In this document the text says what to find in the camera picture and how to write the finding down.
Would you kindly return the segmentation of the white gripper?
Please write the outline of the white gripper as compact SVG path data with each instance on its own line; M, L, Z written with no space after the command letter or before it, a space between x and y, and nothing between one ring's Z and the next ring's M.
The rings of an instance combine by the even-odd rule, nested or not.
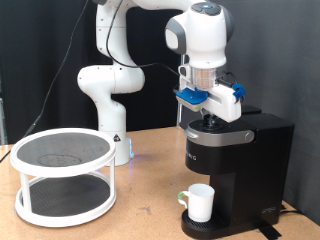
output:
M218 77L211 88L203 88L181 78L179 102L193 112L207 111L208 113L202 116L203 124L219 129L218 117L226 122L240 118L242 85Z

